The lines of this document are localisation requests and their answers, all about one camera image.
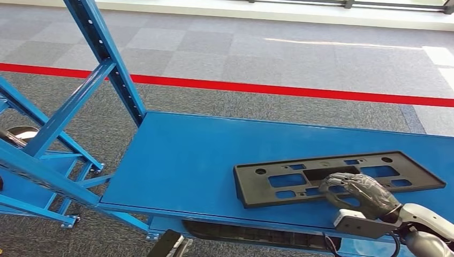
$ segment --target bolt hole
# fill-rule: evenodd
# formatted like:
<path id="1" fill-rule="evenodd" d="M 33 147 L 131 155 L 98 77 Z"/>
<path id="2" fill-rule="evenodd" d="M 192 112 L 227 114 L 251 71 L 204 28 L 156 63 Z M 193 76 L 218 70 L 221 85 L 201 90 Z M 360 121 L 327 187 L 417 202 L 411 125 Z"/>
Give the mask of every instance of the bolt hole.
<path id="1" fill-rule="evenodd" d="M 255 173 L 257 173 L 259 175 L 263 175 L 263 174 L 267 173 L 267 171 L 265 169 L 256 169 Z"/>
<path id="2" fill-rule="evenodd" d="M 391 158 L 388 158 L 388 157 L 383 157 L 383 158 L 382 158 L 382 161 L 383 161 L 383 162 L 388 162 L 388 163 L 389 163 L 389 162 L 392 162 L 392 159 L 391 159 Z"/>

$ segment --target blue steel frame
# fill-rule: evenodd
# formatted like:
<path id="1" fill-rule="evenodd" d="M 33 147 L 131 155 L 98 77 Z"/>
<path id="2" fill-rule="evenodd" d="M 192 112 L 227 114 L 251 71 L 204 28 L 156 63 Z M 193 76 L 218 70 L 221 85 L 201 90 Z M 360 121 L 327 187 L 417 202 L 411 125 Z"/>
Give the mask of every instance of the blue steel frame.
<path id="1" fill-rule="evenodd" d="M 121 212 L 124 211 L 123 209 L 117 209 L 115 206 L 100 203 L 101 197 L 88 190 L 89 187 L 107 183 L 113 177 L 113 174 L 86 179 L 91 169 L 100 171 L 103 168 L 103 164 L 98 162 L 63 132 L 65 125 L 68 124 L 70 119 L 87 101 L 105 77 L 109 78 L 137 126 L 141 125 L 146 111 L 104 20 L 96 7 L 95 1 L 64 0 L 64 2 L 100 64 L 50 118 L 45 116 L 44 113 L 31 104 L 30 101 L 4 79 L 0 78 L 0 112 L 8 107 L 14 108 L 20 113 L 28 115 L 42 127 L 37 136 L 25 148 L 17 148 L 0 140 L 0 167 L 12 174 L 27 179 L 27 182 L 36 183 L 52 191 L 54 193 L 53 197 L 55 197 L 55 194 L 59 194 L 65 199 L 58 212 L 47 209 L 53 197 L 49 199 L 49 204 L 47 204 L 46 208 L 41 208 L 24 201 L 0 195 L 0 205 L 22 211 L 23 213 L 21 215 L 39 216 L 61 221 L 63 222 L 62 227 L 71 228 L 74 225 L 76 217 L 66 216 L 65 212 L 70 203 L 74 201 L 145 232 L 147 239 L 157 240 L 159 235 L 168 228 L 188 235 L 186 234 L 187 231 L 182 227 L 180 220 L 188 217 L 175 217 L 172 214 L 168 214 L 165 210 L 160 210 L 162 213 L 154 216 L 154 214 L 151 214 L 145 209 L 131 207 L 131 212 L 148 215 L 147 222 L 142 222 L 130 214 Z M 60 140 L 72 152 L 54 153 L 49 151 L 48 147 L 56 139 Z M 74 157 L 84 161 L 84 165 L 74 181 L 67 178 L 70 171 L 61 173 L 56 171 L 51 165 L 43 163 L 45 159 L 64 157 Z M 189 219 L 207 220 L 203 215 L 192 215 Z M 222 220 L 215 220 L 214 222 L 241 225 L 238 222 L 229 223 L 228 218 Z M 251 221 L 244 225 L 247 226 L 253 222 Z M 294 231 L 299 230 L 299 228 L 292 228 L 291 225 L 289 225 L 288 229 Z M 324 232 L 320 229 L 311 230 L 311 233 L 315 234 Z M 360 240 L 350 238 L 347 241 L 349 244 L 356 244 Z M 360 254 L 355 250 L 355 246 L 349 245 L 346 245 L 341 252 L 345 256 L 370 256 L 369 254 Z"/>

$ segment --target metal rail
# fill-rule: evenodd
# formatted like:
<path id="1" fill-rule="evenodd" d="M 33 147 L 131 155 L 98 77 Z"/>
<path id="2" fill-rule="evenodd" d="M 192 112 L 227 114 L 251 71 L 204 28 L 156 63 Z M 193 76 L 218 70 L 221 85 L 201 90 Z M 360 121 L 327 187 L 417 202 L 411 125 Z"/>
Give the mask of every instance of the metal rail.
<path id="1" fill-rule="evenodd" d="M 273 2 L 272 0 L 247 0 L 250 3 L 255 2 Z M 350 9 L 352 7 L 363 5 L 363 6 L 388 6 L 388 7 L 400 7 L 400 8 L 408 8 L 410 10 L 413 9 L 430 9 L 434 11 L 443 11 L 445 14 L 452 14 L 454 12 L 454 0 L 447 0 L 444 5 L 429 5 L 429 4 L 405 4 L 405 3 L 382 3 L 382 2 L 365 2 L 365 1 L 356 1 L 356 0 L 283 0 L 279 3 L 321 3 L 321 4 L 338 4 L 338 6 L 342 6 L 346 9 Z"/>

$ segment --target blue upright post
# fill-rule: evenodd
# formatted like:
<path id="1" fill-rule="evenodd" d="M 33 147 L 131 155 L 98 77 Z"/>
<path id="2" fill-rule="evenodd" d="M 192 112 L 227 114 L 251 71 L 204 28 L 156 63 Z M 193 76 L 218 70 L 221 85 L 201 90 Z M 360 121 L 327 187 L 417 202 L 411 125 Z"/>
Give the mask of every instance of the blue upright post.
<path id="1" fill-rule="evenodd" d="M 145 115 L 145 106 L 140 100 L 131 76 L 123 63 L 95 1 L 64 0 L 64 2 L 98 61 L 101 62 L 106 58 L 111 58 L 117 65 L 109 75 L 110 82 L 112 82 L 134 122 L 139 126 Z"/>

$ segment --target metal bracket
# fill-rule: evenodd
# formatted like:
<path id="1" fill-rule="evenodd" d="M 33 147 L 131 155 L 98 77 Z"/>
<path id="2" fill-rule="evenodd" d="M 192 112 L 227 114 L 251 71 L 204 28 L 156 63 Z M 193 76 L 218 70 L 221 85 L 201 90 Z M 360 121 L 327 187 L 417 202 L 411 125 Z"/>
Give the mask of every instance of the metal bracket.
<path id="1" fill-rule="evenodd" d="M 71 218 L 72 222 L 71 223 L 65 222 L 65 223 L 61 224 L 60 227 L 64 228 L 64 229 L 71 229 L 71 228 L 74 227 L 74 225 L 76 223 L 78 223 L 80 221 L 80 216 L 79 215 L 67 215 L 66 217 Z"/>
<path id="2" fill-rule="evenodd" d="M 353 6 L 354 0 L 346 0 L 344 4 L 345 9 L 350 9 Z"/>

